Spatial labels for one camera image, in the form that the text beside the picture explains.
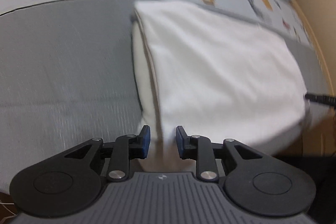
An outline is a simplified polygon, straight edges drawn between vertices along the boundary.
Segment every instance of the ribbed gray surface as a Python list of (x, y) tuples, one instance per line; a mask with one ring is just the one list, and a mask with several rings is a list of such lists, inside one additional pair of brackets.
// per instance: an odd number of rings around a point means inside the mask
[(197, 181), (191, 173), (135, 173), (127, 182), (111, 183), (90, 208), (72, 216), (39, 219), (19, 215), (14, 224), (308, 224), (305, 215), (285, 219), (259, 218), (233, 206), (214, 183)]
[[(141, 109), (131, 55), (133, 3), (65, 0), (0, 17), (1, 192), (8, 193), (20, 170), (92, 137), (110, 142), (135, 133)], [(327, 93), (314, 50), (285, 41), (308, 91)], [(312, 121), (327, 110), (311, 104)], [(274, 146), (276, 139), (258, 149)]]

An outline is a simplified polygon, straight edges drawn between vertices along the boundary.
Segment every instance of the gray fabric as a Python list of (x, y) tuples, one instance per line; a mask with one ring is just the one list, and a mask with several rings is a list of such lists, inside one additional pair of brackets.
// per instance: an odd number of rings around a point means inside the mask
[[(136, 133), (133, 2), (64, 0), (0, 17), (0, 191), (23, 168), (94, 136)], [(315, 52), (285, 40), (308, 91), (328, 92)], [(312, 118), (325, 111), (312, 106)]]

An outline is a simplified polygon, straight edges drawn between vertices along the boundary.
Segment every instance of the logo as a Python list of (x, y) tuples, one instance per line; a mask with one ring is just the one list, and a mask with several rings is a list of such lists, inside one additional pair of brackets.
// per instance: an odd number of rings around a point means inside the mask
[(159, 175), (158, 178), (159, 178), (160, 180), (165, 180), (165, 179), (167, 178), (167, 176), (164, 175), (164, 174), (162, 174), (162, 175)]

